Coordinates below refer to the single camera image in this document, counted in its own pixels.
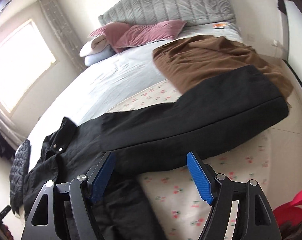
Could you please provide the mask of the black quilted jacket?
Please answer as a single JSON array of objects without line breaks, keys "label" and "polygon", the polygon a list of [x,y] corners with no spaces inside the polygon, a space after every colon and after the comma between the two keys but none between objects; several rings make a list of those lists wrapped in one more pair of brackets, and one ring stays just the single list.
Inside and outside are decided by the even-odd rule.
[{"label": "black quilted jacket", "polygon": [[25,177],[25,218],[47,181],[66,183],[111,152],[116,164],[92,208],[94,229],[107,239],[165,239],[136,177],[182,167],[190,151],[202,159],[227,152],[288,113],[280,90],[254,66],[245,66],[202,81],[176,102],[105,113],[81,125],[63,118]]}]

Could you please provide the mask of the dark clothes hanging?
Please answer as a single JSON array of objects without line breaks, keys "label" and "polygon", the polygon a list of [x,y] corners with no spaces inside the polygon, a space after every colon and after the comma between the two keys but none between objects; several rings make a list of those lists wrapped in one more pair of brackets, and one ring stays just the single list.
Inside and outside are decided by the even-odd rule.
[{"label": "dark clothes hanging", "polygon": [[6,159],[10,160],[14,157],[14,154],[15,150],[0,133],[0,157],[5,157]]}]

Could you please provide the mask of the red plastic stool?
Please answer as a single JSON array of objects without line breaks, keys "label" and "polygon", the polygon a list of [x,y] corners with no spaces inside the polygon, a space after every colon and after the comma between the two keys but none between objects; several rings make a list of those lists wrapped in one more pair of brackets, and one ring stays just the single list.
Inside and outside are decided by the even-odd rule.
[{"label": "red plastic stool", "polygon": [[300,224],[302,222],[302,190],[293,200],[277,207],[273,213],[279,227],[286,223],[292,226]]}]

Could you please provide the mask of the dark navy quilted jacket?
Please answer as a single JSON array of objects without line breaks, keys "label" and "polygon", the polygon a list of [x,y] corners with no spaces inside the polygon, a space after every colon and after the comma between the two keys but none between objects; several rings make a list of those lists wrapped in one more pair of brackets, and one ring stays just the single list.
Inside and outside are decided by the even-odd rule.
[{"label": "dark navy quilted jacket", "polygon": [[30,164],[31,143],[26,139],[16,150],[11,170],[9,173],[9,200],[11,210],[20,215],[20,207],[23,204],[24,178],[28,174]]}]

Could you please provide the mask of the white grey bed cover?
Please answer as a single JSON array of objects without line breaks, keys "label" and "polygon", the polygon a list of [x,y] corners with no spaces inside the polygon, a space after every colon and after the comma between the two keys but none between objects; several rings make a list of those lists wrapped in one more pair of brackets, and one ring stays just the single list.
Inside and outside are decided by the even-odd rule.
[{"label": "white grey bed cover", "polygon": [[158,41],[130,48],[90,66],[43,114],[28,136],[31,144],[42,144],[47,135],[60,127],[63,117],[80,125],[152,86],[155,86],[154,92],[140,96],[126,108],[175,101],[180,93],[166,84],[165,77],[153,63],[153,50],[166,43]]}]

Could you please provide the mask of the white folded blanket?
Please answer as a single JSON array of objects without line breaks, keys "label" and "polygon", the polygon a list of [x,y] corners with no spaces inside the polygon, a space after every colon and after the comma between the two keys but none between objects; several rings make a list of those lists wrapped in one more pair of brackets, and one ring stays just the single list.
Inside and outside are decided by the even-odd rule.
[{"label": "white folded blanket", "polygon": [[92,54],[100,53],[109,45],[109,42],[104,35],[95,37],[94,39],[86,42],[79,52],[80,57],[86,57]]}]

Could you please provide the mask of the pink velvet pillow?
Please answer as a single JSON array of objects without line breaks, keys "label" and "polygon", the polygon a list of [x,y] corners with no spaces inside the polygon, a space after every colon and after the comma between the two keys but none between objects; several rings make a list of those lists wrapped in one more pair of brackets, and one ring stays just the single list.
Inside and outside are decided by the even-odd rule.
[{"label": "pink velvet pillow", "polygon": [[186,25],[182,20],[169,20],[151,25],[129,25],[122,22],[108,23],[89,36],[94,39],[104,35],[108,46],[120,53],[128,48],[135,48],[156,41],[174,40]]}]

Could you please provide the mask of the brown garment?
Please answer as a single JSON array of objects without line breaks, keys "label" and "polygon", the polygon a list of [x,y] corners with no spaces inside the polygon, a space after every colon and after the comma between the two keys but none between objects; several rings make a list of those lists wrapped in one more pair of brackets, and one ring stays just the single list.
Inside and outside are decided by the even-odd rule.
[{"label": "brown garment", "polygon": [[293,91],[279,66],[263,60],[251,46],[224,36],[175,40],[154,49],[153,61],[181,94],[203,89],[233,106],[287,100]]}]

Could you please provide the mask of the beige patterned curtain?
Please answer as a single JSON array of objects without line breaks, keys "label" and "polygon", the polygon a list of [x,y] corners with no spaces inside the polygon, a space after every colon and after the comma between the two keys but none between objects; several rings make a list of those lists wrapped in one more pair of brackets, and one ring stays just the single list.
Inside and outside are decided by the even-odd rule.
[{"label": "beige patterned curtain", "polygon": [[41,11],[74,67],[83,72],[87,66],[80,57],[82,43],[57,0],[38,0]]}]

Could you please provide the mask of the small snack packet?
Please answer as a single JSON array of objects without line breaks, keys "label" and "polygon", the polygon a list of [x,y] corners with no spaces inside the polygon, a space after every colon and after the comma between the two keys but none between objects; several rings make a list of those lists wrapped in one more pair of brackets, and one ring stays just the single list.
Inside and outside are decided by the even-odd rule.
[{"label": "small snack packet", "polygon": [[229,26],[229,24],[227,22],[221,22],[221,23],[214,23],[212,25],[213,29],[225,29]]}]

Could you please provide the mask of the grey padded headboard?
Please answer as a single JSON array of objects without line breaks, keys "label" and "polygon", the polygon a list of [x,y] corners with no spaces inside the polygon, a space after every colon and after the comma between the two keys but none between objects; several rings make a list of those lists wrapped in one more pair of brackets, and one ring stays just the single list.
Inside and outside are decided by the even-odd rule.
[{"label": "grey padded headboard", "polygon": [[151,25],[169,20],[185,21],[187,26],[218,22],[235,23],[229,0],[120,0],[98,17],[101,25],[123,22]]}]

